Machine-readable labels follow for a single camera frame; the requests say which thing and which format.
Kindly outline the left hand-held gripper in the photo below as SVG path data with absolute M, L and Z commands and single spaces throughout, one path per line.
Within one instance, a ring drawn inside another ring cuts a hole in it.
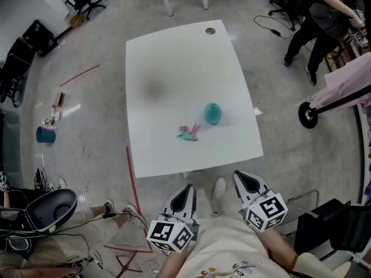
M 156 220 L 152 220 L 147 240 L 157 249 L 181 253 L 197 241 L 199 224 L 194 218 L 197 208 L 197 190 L 193 184 L 173 192 L 162 207 Z

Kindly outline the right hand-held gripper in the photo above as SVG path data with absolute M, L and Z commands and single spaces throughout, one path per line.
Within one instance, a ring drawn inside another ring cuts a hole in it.
M 269 188 L 262 176 L 234 171 L 233 180 L 238 197 L 244 203 L 239 213 L 248 225 L 265 232 L 282 223 L 288 208 L 281 194 Z

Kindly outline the teal spray head pink collar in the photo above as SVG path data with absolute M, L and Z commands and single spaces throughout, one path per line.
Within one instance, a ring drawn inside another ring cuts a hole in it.
M 187 141 L 198 141 L 197 132 L 199 128 L 200 125 L 198 125 L 197 123 L 194 124 L 191 129 L 189 129 L 188 126 L 180 126 L 180 133 L 177 135 L 177 137 Z

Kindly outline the teal spray bottle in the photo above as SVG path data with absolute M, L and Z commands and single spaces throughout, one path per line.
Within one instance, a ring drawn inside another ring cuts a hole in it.
M 209 103 L 203 110 L 203 118 L 210 125 L 217 125 L 221 121 L 222 110 L 216 103 Z

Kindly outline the person's right forearm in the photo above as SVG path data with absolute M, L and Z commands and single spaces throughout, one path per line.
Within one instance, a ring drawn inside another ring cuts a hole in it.
M 259 238 L 276 263 L 283 268 L 293 270 L 298 255 L 277 231 L 269 229 L 259 233 Z

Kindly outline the person's left forearm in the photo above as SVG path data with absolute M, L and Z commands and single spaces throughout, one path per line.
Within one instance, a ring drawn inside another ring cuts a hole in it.
M 188 248 L 181 253 L 170 253 L 157 278 L 176 278 L 188 257 Z

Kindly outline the person's white shoe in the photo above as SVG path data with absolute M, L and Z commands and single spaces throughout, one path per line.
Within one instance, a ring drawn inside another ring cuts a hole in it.
M 213 190 L 213 201 L 218 200 L 225 194 L 226 181 L 223 177 L 218 177 L 216 179 L 214 190 Z

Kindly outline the person's cream printed t-shirt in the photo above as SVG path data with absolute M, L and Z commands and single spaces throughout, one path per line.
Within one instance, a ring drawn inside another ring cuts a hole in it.
M 343 268 L 329 269 L 311 253 L 302 253 L 293 270 L 276 263 L 243 221 L 217 217 L 203 220 L 198 241 L 176 278 L 345 278 Z

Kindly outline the black pole stand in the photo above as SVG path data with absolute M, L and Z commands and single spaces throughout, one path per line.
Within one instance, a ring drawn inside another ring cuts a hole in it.
M 298 109 L 300 123 L 307 129 L 313 129 L 318 123 L 318 115 L 331 109 L 348 104 L 371 93 L 371 84 L 345 97 L 320 108 L 311 107 L 309 102 L 303 102 Z

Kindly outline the white shelf with items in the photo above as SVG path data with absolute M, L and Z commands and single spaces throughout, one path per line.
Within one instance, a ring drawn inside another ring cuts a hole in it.
M 362 144 L 363 144 L 363 183 L 361 185 L 362 192 L 361 192 L 361 204 L 366 204 L 368 201 L 368 194 L 366 191 L 368 190 L 368 185 L 371 182 L 371 126 L 368 124 L 368 115 L 364 113 L 362 109 L 362 105 L 357 105 L 359 119 L 361 123 L 361 132 L 362 132 Z

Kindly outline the pink cloth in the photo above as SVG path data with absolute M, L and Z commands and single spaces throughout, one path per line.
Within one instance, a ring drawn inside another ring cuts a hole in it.
M 326 87 L 313 95 L 311 108 L 320 109 L 371 85 L 371 52 L 325 75 Z

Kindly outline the wooden crate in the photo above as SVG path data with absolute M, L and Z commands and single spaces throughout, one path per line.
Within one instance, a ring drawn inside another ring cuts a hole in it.
M 333 72 L 344 67 L 348 62 L 355 58 L 356 54 L 354 53 L 352 46 L 349 43 L 342 43 L 340 46 L 336 47 L 335 50 L 325 56 L 325 63 L 329 72 Z

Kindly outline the blue bucket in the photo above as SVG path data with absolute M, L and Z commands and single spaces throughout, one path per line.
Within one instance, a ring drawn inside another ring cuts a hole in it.
M 38 143 L 54 143 L 56 140 L 56 134 L 53 130 L 38 127 L 36 131 L 36 140 Z

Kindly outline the small yellow-brown box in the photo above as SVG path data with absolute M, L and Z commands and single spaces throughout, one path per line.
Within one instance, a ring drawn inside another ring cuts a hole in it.
M 78 28 L 85 21 L 85 16 L 82 14 L 75 14 L 70 20 L 70 26 L 72 28 Z

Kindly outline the black equipment case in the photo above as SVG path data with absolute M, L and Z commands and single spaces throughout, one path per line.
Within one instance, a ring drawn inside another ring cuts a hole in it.
M 39 20 L 35 20 L 22 37 L 41 57 L 47 55 L 55 47 L 53 33 Z

